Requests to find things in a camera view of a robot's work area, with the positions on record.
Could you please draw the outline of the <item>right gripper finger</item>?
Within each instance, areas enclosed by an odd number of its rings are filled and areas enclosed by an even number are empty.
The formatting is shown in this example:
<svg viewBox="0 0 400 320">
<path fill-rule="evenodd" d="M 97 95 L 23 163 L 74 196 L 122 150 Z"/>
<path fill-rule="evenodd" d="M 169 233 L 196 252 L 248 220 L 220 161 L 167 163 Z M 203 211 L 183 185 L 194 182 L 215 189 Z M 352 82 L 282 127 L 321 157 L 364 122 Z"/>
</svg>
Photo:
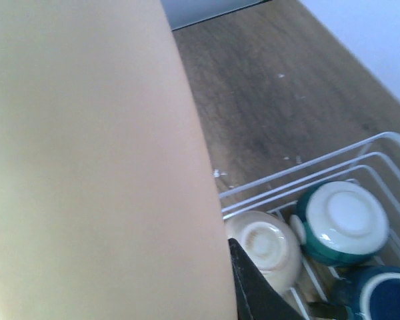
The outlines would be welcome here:
<svg viewBox="0 0 400 320">
<path fill-rule="evenodd" d="M 228 240 L 239 319 L 296 320 L 302 316 L 273 288 L 239 242 Z"/>
</svg>

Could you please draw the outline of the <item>cream shallow bowl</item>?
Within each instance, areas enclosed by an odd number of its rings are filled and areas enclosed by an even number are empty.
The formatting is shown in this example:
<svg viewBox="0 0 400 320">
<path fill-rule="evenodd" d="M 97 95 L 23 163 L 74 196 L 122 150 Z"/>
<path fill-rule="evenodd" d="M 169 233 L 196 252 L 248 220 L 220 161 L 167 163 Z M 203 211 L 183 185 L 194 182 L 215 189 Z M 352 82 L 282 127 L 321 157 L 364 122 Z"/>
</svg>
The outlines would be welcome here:
<svg viewBox="0 0 400 320">
<path fill-rule="evenodd" d="M 294 286 L 301 273 L 301 248 L 288 224 L 261 211 L 246 211 L 226 219 L 225 229 L 278 294 Z"/>
</svg>

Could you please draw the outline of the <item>white wire dish rack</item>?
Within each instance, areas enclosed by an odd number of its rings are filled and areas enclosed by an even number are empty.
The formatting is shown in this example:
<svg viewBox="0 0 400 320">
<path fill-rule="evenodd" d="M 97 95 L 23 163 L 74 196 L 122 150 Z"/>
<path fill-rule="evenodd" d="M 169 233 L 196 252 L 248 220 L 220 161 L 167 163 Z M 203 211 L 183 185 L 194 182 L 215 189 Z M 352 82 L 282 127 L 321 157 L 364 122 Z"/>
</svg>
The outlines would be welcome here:
<svg viewBox="0 0 400 320">
<path fill-rule="evenodd" d="M 220 198 L 241 319 L 400 319 L 400 134 Z"/>
</svg>

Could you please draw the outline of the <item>cream and blue bowl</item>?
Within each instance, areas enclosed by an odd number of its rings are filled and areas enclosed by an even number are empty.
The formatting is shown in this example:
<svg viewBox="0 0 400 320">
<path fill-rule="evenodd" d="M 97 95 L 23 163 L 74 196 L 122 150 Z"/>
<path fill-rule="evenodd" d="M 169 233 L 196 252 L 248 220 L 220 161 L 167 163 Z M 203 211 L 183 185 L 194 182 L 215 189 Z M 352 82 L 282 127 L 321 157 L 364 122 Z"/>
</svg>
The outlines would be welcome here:
<svg viewBox="0 0 400 320">
<path fill-rule="evenodd" d="M 298 198 L 289 225 L 304 253 L 331 267 L 364 263 L 389 237 L 382 204 L 348 181 L 318 183 Z"/>
</svg>

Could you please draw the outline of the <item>dark blue mug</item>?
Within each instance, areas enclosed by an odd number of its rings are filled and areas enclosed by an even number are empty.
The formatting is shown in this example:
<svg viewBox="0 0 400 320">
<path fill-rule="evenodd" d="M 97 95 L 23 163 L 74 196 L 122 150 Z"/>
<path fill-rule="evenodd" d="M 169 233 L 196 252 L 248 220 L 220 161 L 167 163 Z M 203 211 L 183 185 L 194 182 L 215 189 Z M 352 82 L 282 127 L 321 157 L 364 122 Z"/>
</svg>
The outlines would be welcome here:
<svg viewBox="0 0 400 320">
<path fill-rule="evenodd" d="M 336 280 L 328 302 L 308 306 L 322 319 L 400 319 L 400 267 L 356 268 Z"/>
</svg>

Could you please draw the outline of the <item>orange plate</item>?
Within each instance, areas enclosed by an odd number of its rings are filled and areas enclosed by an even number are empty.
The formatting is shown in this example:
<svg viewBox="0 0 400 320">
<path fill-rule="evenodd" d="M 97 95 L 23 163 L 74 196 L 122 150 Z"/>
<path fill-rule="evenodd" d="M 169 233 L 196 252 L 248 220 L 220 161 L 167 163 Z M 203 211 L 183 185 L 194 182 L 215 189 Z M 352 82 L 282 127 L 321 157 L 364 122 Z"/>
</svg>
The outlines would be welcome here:
<svg viewBox="0 0 400 320">
<path fill-rule="evenodd" d="M 159 1 L 0 1 L 0 319 L 236 319 Z"/>
</svg>

